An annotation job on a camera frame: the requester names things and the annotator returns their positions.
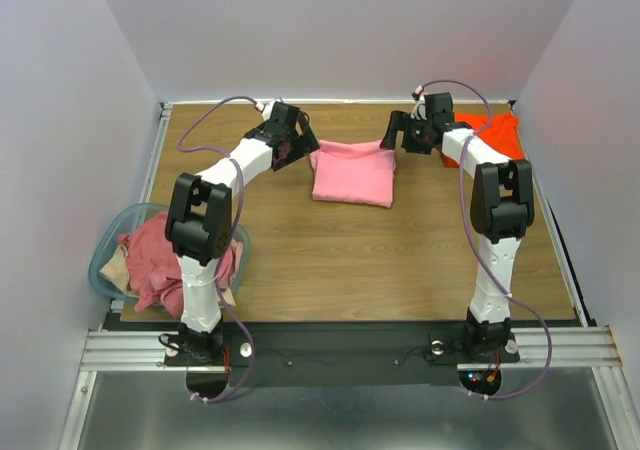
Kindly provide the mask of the light pink t shirt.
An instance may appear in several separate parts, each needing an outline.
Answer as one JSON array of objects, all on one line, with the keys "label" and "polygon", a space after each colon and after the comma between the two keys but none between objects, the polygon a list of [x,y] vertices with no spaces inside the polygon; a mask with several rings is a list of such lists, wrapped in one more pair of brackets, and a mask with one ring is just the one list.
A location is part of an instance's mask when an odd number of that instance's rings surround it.
[{"label": "light pink t shirt", "polygon": [[393,150],[381,141],[346,144],[320,141],[309,155],[314,175],[315,201],[365,204],[390,208],[394,197],[396,168]]}]

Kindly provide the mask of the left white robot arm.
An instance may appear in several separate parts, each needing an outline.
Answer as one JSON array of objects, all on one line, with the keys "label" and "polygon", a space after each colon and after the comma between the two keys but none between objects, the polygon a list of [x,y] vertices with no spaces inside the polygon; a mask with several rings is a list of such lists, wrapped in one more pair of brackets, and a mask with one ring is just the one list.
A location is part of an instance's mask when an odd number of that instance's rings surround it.
[{"label": "left white robot arm", "polygon": [[175,357],[210,365],[223,356],[219,272],[230,249],[248,183],[267,171],[278,171],[319,149],[308,114],[279,99],[248,100],[262,122],[249,130],[230,152],[214,151],[221,160],[197,174],[177,177],[167,213],[166,240],[177,259],[183,293],[178,335],[161,344]]}]

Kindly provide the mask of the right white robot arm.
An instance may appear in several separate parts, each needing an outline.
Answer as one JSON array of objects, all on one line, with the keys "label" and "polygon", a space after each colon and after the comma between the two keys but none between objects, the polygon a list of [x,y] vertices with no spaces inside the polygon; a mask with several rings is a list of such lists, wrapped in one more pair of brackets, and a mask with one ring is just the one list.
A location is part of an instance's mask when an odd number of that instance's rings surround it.
[{"label": "right white robot arm", "polygon": [[401,135],[405,152],[438,150],[458,164],[463,177],[472,178],[471,200],[461,206],[478,272],[454,349],[472,360],[482,360],[510,339],[515,257],[535,216],[532,167],[525,159],[514,160],[498,152],[469,124],[457,122],[448,92],[427,94],[420,89],[412,98],[411,112],[391,113],[380,147],[393,150]]}]

